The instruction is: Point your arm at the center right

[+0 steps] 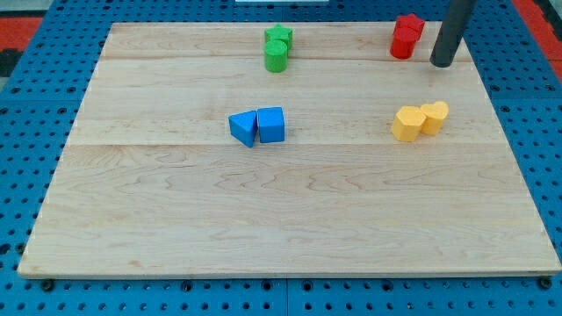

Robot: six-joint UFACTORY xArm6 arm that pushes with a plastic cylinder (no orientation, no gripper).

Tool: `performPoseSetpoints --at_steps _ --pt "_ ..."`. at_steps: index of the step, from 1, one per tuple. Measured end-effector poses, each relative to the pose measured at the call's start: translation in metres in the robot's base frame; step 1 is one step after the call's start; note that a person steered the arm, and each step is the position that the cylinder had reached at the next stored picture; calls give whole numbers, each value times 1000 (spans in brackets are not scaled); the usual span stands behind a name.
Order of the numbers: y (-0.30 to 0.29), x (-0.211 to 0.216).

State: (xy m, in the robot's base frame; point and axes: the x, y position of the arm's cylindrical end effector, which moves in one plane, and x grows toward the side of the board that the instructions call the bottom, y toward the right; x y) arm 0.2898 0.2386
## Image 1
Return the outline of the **black cylindrical robot arm stick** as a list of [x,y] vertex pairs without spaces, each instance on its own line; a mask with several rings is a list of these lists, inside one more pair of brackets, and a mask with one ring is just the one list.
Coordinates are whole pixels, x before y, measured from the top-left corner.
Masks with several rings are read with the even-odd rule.
[[476,0],[450,0],[429,61],[438,68],[448,68],[457,53]]

